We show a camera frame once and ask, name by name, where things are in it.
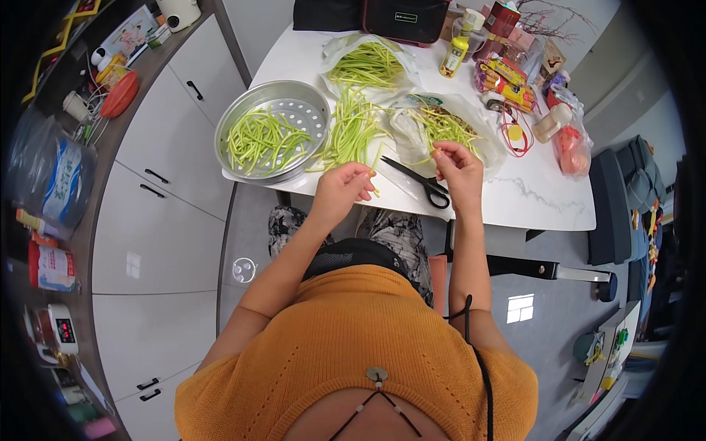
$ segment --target scissors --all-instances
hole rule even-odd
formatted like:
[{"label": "scissors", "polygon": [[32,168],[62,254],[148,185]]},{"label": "scissors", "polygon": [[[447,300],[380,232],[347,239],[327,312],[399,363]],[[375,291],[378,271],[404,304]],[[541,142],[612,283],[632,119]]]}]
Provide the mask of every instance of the scissors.
[{"label": "scissors", "polygon": [[390,159],[386,156],[383,156],[380,159],[382,159],[386,164],[390,165],[394,169],[401,171],[410,178],[419,182],[424,187],[426,198],[429,199],[429,203],[431,203],[434,207],[443,210],[444,208],[447,208],[449,204],[451,204],[447,196],[448,190],[446,190],[444,186],[439,185],[436,182],[436,178],[425,178],[422,175],[414,173],[412,170],[408,169],[399,162],[396,162],[394,159]]}]

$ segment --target yellow tag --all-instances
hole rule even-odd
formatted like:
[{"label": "yellow tag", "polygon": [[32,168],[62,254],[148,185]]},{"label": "yellow tag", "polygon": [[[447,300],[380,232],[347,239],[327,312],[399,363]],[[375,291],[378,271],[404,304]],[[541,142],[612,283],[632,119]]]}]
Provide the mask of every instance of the yellow tag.
[{"label": "yellow tag", "polygon": [[519,124],[510,126],[508,129],[508,138],[510,138],[511,141],[519,141],[522,139],[522,127],[520,127]]}]

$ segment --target red bowl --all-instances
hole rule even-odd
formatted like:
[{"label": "red bowl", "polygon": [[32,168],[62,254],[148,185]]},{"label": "red bowl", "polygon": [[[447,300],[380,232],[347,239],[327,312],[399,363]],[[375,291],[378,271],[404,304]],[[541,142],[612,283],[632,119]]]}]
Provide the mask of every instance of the red bowl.
[{"label": "red bowl", "polygon": [[129,71],[127,75],[113,87],[100,108],[100,116],[115,118],[127,109],[137,95],[140,83],[137,81],[137,72]]}]

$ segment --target table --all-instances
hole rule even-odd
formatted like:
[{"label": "table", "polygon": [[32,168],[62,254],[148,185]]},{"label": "table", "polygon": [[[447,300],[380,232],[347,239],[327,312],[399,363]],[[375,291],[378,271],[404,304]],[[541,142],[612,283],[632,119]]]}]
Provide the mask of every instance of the table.
[{"label": "table", "polygon": [[[341,37],[350,32],[294,31],[290,25],[277,40],[258,70],[251,87],[273,80],[298,80],[321,90],[335,108],[335,96],[328,92],[323,79],[318,74],[323,60],[323,45],[332,37]],[[406,46],[417,60],[422,90],[441,94],[463,95],[477,111],[491,122],[498,120],[498,113],[489,111],[480,102],[472,84],[471,63],[462,66],[453,79],[447,79],[438,72],[445,56],[448,42],[439,40],[428,48]],[[542,114],[548,112],[541,102]],[[531,125],[533,115],[527,116]],[[374,157],[380,138],[371,144],[369,157]],[[391,147],[394,141],[386,141]],[[397,158],[392,152],[384,154]],[[271,188],[291,193],[313,195],[321,173],[305,173]],[[223,176],[237,181],[237,178],[223,170]],[[361,204],[373,207],[437,216],[453,219],[451,208],[438,210],[426,203],[418,203],[395,184],[378,174],[373,184],[380,190],[380,198]],[[508,154],[505,164],[495,177],[483,185],[483,222],[497,226],[521,229],[587,231],[596,227],[596,214],[593,193],[588,178],[572,181],[561,174],[554,159],[554,147],[535,141],[532,149],[522,158]]]}]

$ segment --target white cabinet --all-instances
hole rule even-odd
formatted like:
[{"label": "white cabinet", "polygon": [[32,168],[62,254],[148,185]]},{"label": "white cabinet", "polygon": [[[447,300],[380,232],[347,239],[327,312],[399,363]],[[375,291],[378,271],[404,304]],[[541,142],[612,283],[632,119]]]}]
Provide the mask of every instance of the white cabinet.
[{"label": "white cabinet", "polygon": [[218,289],[225,222],[113,163],[92,258],[95,294]]},{"label": "white cabinet", "polygon": [[133,441],[179,441],[174,423],[177,388],[193,375],[196,366],[180,372],[162,384],[115,403],[123,425]]},{"label": "white cabinet", "polygon": [[246,89],[215,16],[193,32],[169,66],[214,127]]},{"label": "white cabinet", "polygon": [[177,76],[165,67],[130,122],[116,161],[225,221],[233,183],[221,175],[214,134]]},{"label": "white cabinet", "polygon": [[95,336],[113,400],[159,387],[203,360],[216,339],[216,299],[216,291],[95,294]]}]

